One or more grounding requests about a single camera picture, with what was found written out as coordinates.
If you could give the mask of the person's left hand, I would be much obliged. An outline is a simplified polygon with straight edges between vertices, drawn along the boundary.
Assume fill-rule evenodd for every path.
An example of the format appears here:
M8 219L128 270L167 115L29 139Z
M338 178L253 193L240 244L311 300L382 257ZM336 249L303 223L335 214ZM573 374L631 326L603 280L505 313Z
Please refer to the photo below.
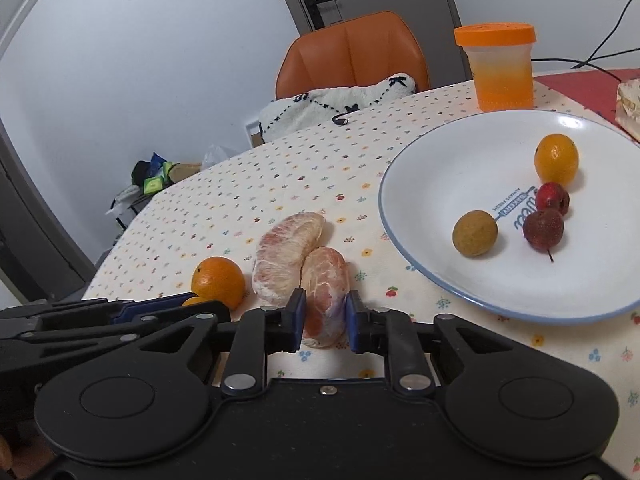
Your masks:
M1 436L1 473L9 479L31 479L55 459L55 454L36 432Z

